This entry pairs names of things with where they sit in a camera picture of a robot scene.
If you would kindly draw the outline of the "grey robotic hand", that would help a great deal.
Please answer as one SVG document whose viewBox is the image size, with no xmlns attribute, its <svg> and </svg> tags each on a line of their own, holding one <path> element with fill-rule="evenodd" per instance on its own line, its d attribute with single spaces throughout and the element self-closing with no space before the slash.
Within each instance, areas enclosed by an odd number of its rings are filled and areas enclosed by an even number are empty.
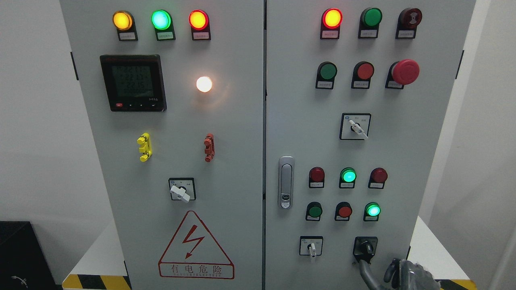
<svg viewBox="0 0 516 290">
<path fill-rule="evenodd" d="M 384 281 L 391 282 L 391 287 L 382 285 L 373 276 L 369 264 L 359 262 L 360 276 L 370 290 L 440 290 L 441 285 L 433 275 L 420 264 L 414 264 L 406 259 L 393 259 L 389 264 Z"/>
</svg>

